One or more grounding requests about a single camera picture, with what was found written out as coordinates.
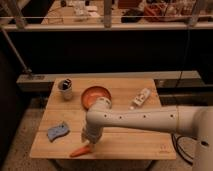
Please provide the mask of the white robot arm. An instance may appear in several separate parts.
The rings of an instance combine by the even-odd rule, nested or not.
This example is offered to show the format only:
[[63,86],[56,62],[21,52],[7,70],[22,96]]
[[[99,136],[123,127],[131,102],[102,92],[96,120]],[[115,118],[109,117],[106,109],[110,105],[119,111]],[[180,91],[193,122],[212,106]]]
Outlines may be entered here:
[[192,171],[213,171],[213,107],[164,106],[113,110],[111,101],[99,97],[86,113],[82,138],[96,144],[105,127],[176,133],[197,140]]

